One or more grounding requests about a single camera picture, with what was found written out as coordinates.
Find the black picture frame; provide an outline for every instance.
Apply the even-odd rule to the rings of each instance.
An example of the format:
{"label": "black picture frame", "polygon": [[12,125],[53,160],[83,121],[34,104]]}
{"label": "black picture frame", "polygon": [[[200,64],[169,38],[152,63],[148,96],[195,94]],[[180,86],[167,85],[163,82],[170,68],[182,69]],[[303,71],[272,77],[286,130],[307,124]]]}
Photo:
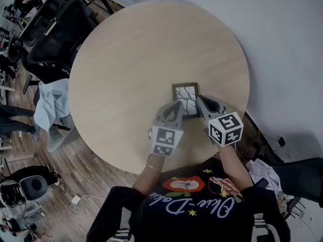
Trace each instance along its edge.
{"label": "black picture frame", "polygon": [[[193,87],[194,88],[194,93],[195,93],[195,98],[193,98],[190,93],[191,93],[191,90],[187,90],[188,87]],[[183,99],[180,99],[179,96],[178,96],[178,93],[179,91],[177,90],[177,88],[186,88],[185,91],[187,94],[189,94],[190,98],[183,98]],[[173,90],[173,100],[174,101],[184,101],[183,102],[183,106],[184,106],[184,110],[183,110],[183,119],[190,119],[190,118],[198,118],[198,117],[201,117],[201,113],[200,113],[200,110],[197,106],[197,102],[196,102],[196,98],[197,96],[199,95],[199,92],[198,92],[198,84],[197,83],[179,83],[179,84],[173,84],[172,85],[172,90]],[[192,103],[194,103],[194,107],[196,108],[196,114],[190,114],[189,113],[189,105],[192,106]]]}

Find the cable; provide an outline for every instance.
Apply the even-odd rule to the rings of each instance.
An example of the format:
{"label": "cable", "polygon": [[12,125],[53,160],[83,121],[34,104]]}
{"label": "cable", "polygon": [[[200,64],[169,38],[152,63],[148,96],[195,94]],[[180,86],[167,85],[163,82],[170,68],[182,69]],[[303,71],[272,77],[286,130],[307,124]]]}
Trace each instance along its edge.
{"label": "cable", "polygon": [[301,218],[300,218],[300,220],[304,222],[304,224],[305,224],[305,225],[308,227],[308,229],[311,231],[311,233],[312,233],[312,235],[313,235],[313,237],[314,237],[315,241],[316,241],[316,242],[318,242],[318,240],[316,239],[316,236],[314,235],[314,233],[313,233],[312,229],[307,225],[307,223],[306,223],[303,219],[301,219]]}
{"label": "cable", "polygon": [[259,143],[259,139],[260,139],[261,131],[260,131],[260,130],[257,130],[257,132],[259,133],[259,134],[258,134],[258,139],[257,139],[257,142]]}
{"label": "cable", "polygon": [[278,151],[281,148],[281,146],[279,146],[274,152]]}
{"label": "cable", "polygon": [[[73,195],[72,194],[72,192],[71,192],[71,190],[69,189],[69,187],[67,186],[67,184],[65,183],[65,181],[64,181],[64,179],[59,175],[59,178],[60,179],[62,179],[63,180],[63,182],[60,182],[60,184],[59,184],[59,188],[60,188],[60,190],[62,191],[62,193],[64,193],[64,194],[66,194],[67,192],[69,192],[70,193],[70,195],[72,196],[72,197],[75,197],[75,195]],[[71,213],[71,214],[73,214],[74,216],[77,216],[77,217],[81,217],[81,216],[83,216],[83,212],[81,211],[81,209],[80,209],[80,207],[78,207],[76,204],[71,204],[70,205],[70,209],[71,209],[71,212],[70,211],[67,211],[67,210],[64,210],[63,211],[63,215],[64,215],[64,217],[70,222],[70,223],[72,223],[72,224],[79,224],[79,223],[81,223],[83,220],[85,220],[86,219],[86,212],[85,212],[85,210],[84,210],[84,206],[83,206],[83,202],[82,202],[82,199],[84,198],[84,197],[87,197],[87,196],[92,196],[92,197],[97,197],[97,198],[102,198],[102,199],[105,199],[106,197],[102,197],[102,196],[94,196],[94,195],[85,195],[85,196],[82,196],[81,197],[81,199],[80,199],[80,202],[81,202],[81,205],[82,205],[82,210],[83,210],[83,212],[84,212],[84,215],[85,215],[85,218],[84,219],[82,219],[81,221],[79,221],[79,222],[73,222],[73,221],[71,221],[66,215],[65,215],[65,213],[66,212],[68,212],[68,213]]]}
{"label": "cable", "polygon": [[[261,152],[262,151],[262,149],[263,148],[265,148],[265,147],[267,147],[267,145],[264,145],[264,146],[262,146],[261,147],[261,149],[259,150],[259,152]],[[246,157],[248,157],[248,155],[247,155],[247,152],[249,152],[249,151],[251,151],[251,150],[257,150],[257,148],[254,148],[254,147],[251,147],[250,149],[248,149],[245,153],[244,153],[244,155],[246,156]]]}
{"label": "cable", "polygon": [[69,189],[69,187],[65,183],[64,179],[61,176],[59,176],[59,179],[63,180],[63,182],[60,182],[60,184],[59,184],[59,188],[60,188],[61,192],[66,194],[68,191],[70,193],[70,195],[72,197],[74,197],[75,195],[72,194],[71,190]]}
{"label": "cable", "polygon": [[81,217],[81,216],[83,216],[83,212],[81,211],[81,209],[80,209],[80,207],[78,207],[76,204],[71,204],[70,205],[70,209],[71,209],[71,212],[70,211],[67,211],[67,210],[64,210],[63,211],[63,215],[64,215],[64,217],[70,222],[70,223],[72,223],[72,224],[80,224],[83,220],[85,220],[86,219],[86,212],[85,212],[85,210],[84,210],[84,206],[83,206],[83,203],[82,203],[82,199],[84,198],[84,197],[87,197],[87,196],[92,196],[92,197],[97,197],[97,198],[102,198],[102,199],[106,199],[106,197],[102,197],[102,196],[94,196],[94,195],[85,195],[85,196],[82,196],[81,197],[81,200],[80,200],[80,202],[81,202],[81,205],[82,205],[82,210],[83,210],[83,212],[84,212],[84,215],[85,215],[85,218],[84,219],[82,219],[82,220],[80,220],[79,222],[73,222],[73,221],[71,221],[70,219],[68,219],[68,217],[66,217],[66,215],[65,215],[65,213],[66,212],[68,212],[68,213],[70,213],[70,214],[73,214],[74,216],[77,216],[77,217]]}
{"label": "cable", "polygon": [[24,215],[23,215],[23,217],[24,217],[25,224],[26,224],[26,226],[27,226],[27,222],[26,222],[26,219],[25,219],[26,206],[27,206],[27,203],[25,203],[25,208],[24,208]]}

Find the white cable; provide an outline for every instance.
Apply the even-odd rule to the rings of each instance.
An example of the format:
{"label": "white cable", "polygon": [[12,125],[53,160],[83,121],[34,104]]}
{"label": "white cable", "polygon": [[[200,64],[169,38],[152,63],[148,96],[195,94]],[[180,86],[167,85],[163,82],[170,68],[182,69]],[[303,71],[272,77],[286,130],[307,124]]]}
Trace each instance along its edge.
{"label": "white cable", "polygon": [[[70,211],[67,211],[67,210],[64,210],[64,211],[63,211],[64,217],[65,217],[65,218],[66,218],[70,223],[72,223],[72,224],[80,224],[83,220],[85,220],[85,219],[86,219],[86,212],[85,212],[84,207],[83,207],[82,199],[83,199],[84,197],[87,197],[87,196],[93,196],[93,195],[85,195],[85,196],[82,196],[82,197],[81,197],[81,200],[80,200],[81,205],[82,205],[82,210],[83,210],[84,215],[85,215],[85,218],[84,218],[84,219],[80,220],[79,222],[73,222],[73,221],[71,221],[70,219],[68,219],[68,217],[66,217],[66,215],[65,215],[65,213],[66,213],[66,212],[68,212],[68,213],[70,213],[70,214],[73,214],[74,216],[77,216],[77,217],[81,217],[81,216],[83,216],[83,212],[81,211],[80,207],[78,207],[76,204],[71,204],[71,205],[70,205],[71,212],[70,212]],[[105,198],[106,198],[106,197],[102,197],[102,196],[93,196],[93,197],[102,198],[102,199],[105,199]]]}

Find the white wall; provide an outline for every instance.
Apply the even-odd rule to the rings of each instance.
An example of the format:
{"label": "white wall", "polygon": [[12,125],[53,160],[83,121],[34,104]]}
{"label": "white wall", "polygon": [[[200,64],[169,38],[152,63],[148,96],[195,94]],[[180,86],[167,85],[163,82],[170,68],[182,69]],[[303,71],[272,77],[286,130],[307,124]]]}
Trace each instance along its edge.
{"label": "white wall", "polygon": [[206,9],[236,35],[250,63],[247,112],[265,135],[284,136],[277,153],[287,160],[322,156],[323,0],[176,1]]}

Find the black t-shirt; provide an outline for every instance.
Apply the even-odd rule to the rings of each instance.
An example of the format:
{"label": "black t-shirt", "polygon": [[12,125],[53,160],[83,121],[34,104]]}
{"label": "black t-shirt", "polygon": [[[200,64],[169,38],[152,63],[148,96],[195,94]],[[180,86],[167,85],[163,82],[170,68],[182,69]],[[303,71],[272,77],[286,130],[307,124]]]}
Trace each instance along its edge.
{"label": "black t-shirt", "polygon": [[135,241],[250,242],[256,213],[264,214],[281,241],[290,241],[275,194],[258,187],[239,192],[214,158],[163,173],[147,197],[131,188],[112,188],[87,241],[106,242],[114,236],[123,207],[132,212],[129,224]]}
{"label": "black t-shirt", "polygon": [[16,8],[18,9],[22,9],[23,8],[23,0],[14,0],[14,5]]}

